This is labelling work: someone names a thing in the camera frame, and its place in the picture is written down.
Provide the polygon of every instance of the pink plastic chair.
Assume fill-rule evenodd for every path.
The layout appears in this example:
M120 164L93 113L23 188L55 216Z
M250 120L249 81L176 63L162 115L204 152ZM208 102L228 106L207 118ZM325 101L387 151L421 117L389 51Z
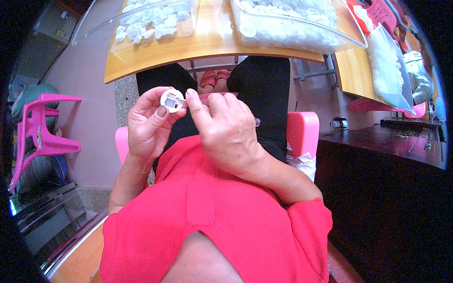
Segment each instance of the pink plastic chair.
M75 96L44 93L35 101L24 105L22 122L17 124L17 160L13 179L9 185L10 193L13 193L20 176L35 157L79 152L82 149L79 141L55 136L47 130L46 117L58 116L60 111L44 107L49 102L81 100L80 97ZM24 160L25 138L29 136L33 137L36 152Z
M288 112L286 139L293 150L293 156L299 157L310 152L311 158L316 156L319 137L319 119L314 112ZM115 133L116 149L123 164L129 152L127 143L127 127L121 127Z
M366 12L373 21L373 24L378 26L378 23L381 23L385 28L387 28L387 31L393 39L398 42L400 41L400 39L395 35L395 28L397 26L396 17L384 0L373 0L373 5L368 7Z
M393 107L387 106L383 103L377 102L372 99L362 98L351 101L349 104L349 109L351 111L393 111L393 112L403 112L404 117L412 119L420 119L425 115L426 112L426 103L418 104L414 106L413 114L410 111L403 109L395 109Z

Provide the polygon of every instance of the finger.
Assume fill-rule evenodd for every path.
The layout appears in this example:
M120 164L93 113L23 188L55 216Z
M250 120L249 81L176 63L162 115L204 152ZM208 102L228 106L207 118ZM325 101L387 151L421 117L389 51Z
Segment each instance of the finger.
M195 90L191 88L187 90L186 100L190 109L190 115L197 128L211 122L212 117L207 108L201 103L200 97Z
M147 130L149 134L155 133L162 125L169 119L170 111L166 106L159 106L156 112L151 115L151 117L147 120L149 126Z
M250 113L250 115L253 116L253 113L250 110L249 106L247 106L247 104L245 104L242 100L238 100L238 102L239 102L239 105L241 106L242 110L244 110L247 113Z
M179 118L184 117L187 114L187 109L182 108L178 112L170 113L169 123L173 125Z
M230 109L239 109L242 110L239 100L236 98L236 95L232 93L225 93L223 96L225 98L226 104Z
M220 93L211 93L207 98L209 108L211 108L212 116L225 116L228 112L228 104L225 98Z
M160 105L160 97L162 94L171 89L171 86L158 86L150 89L140 96L132 108L135 113L146 116L147 118L151 117L153 114L151 107Z

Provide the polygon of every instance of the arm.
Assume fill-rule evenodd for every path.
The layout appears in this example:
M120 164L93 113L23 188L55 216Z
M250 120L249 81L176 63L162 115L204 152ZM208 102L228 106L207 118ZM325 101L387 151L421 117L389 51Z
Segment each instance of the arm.
M311 201L323 195L304 172L285 164L262 148L256 165L238 176L246 181L267 187L286 204Z
M154 160L144 163L129 153L113 184L109 199L109 215L120 211L148 187L148 175Z
M252 112L233 94L212 93L210 111L195 91L189 89L186 99L204 151L220 169L273 190L289 205L322 199L305 173L275 159L258 143Z
M170 113L160 105L160 97L171 87L155 87L140 96L127 115L129 152L124 161L109 199L109 215L120 211L148 186L148 175L153 162L168 142L172 125L187 110Z

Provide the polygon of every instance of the red chair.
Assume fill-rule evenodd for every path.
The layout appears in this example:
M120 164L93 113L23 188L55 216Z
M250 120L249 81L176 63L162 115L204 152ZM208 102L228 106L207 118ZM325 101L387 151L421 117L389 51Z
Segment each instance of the red chair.
M81 100L75 96L44 93L35 101L24 105L22 121L17 124L17 160L13 179L8 186L10 193L13 193L20 176L35 157L79 152L82 149L79 141L55 136L47 130L46 117L58 116L60 111L44 107L49 102ZM25 138L29 136L33 137L36 152L24 160Z
M314 112L288 112L286 139L293 150L293 156L299 157L307 152L314 158L318 147L319 119ZM123 164L129 152L127 127L121 127L115 133L116 149Z

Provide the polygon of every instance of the foot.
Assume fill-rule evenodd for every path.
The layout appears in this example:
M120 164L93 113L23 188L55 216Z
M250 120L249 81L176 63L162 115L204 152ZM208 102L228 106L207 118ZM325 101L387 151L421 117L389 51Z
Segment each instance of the foot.
M206 71L201 77L200 84L202 88L211 85L213 88L216 86L216 73L214 71Z
M214 92L228 92L227 80L224 78L217 79Z
M227 80L230 77L230 75L231 75L231 70L227 70L227 69L218 70L216 81L218 81L219 79Z

